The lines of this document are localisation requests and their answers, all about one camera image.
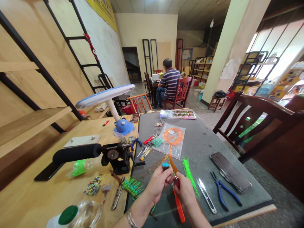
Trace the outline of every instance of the woman's right hand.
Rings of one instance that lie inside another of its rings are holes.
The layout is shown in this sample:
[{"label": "woman's right hand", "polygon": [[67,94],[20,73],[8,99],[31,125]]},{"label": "woman's right hand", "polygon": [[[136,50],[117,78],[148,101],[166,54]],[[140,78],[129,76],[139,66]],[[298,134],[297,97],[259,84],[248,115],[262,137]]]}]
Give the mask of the woman's right hand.
[{"label": "woman's right hand", "polygon": [[180,181],[180,188],[175,184],[174,190],[179,200],[187,209],[197,206],[191,181],[179,172],[177,172],[176,175]]}]

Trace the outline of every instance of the mobile phone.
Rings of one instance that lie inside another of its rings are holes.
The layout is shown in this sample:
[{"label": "mobile phone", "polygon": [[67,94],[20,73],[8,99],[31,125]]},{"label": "mobile phone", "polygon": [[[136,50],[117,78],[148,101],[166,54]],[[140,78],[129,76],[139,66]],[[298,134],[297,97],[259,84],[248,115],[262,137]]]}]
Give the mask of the mobile phone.
[{"label": "mobile phone", "polygon": [[220,152],[212,154],[210,158],[239,192],[243,193],[252,187],[252,184]]},{"label": "mobile phone", "polygon": [[139,113],[132,114],[130,122],[137,122],[139,118]]},{"label": "mobile phone", "polygon": [[54,163],[52,161],[44,170],[41,171],[35,178],[34,181],[48,181],[52,176],[64,165],[64,163]]}]

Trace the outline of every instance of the blue lamp base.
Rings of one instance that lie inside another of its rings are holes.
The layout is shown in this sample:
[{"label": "blue lamp base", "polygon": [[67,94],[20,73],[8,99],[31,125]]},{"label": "blue lamp base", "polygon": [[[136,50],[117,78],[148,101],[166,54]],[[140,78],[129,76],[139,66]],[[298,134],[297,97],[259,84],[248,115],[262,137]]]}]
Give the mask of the blue lamp base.
[{"label": "blue lamp base", "polygon": [[124,136],[129,134],[134,129],[134,124],[130,123],[126,119],[120,119],[119,121],[116,121],[115,128],[113,131],[116,131]]}]

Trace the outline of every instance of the blue jeans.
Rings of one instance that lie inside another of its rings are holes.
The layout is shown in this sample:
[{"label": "blue jeans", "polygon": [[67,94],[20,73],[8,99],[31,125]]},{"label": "blue jeans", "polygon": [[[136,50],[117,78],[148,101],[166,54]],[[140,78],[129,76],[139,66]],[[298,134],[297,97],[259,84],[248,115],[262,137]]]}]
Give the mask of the blue jeans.
[{"label": "blue jeans", "polygon": [[155,101],[155,104],[154,105],[157,105],[159,107],[162,107],[162,100],[165,99],[165,91],[166,91],[166,88],[163,88],[163,87],[158,87],[157,90],[156,90],[156,101]]}]

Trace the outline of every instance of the bracelet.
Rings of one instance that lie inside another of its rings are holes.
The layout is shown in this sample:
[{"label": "bracelet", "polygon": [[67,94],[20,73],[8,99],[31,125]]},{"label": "bracelet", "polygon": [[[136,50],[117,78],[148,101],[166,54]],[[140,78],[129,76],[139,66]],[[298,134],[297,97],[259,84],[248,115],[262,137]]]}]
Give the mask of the bracelet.
[{"label": "bracelet", "polygon": [[132,218],[131,208],[127,212],[127,220],[128,220],[129,225],[131,226],[131,228],[138,228]]}]

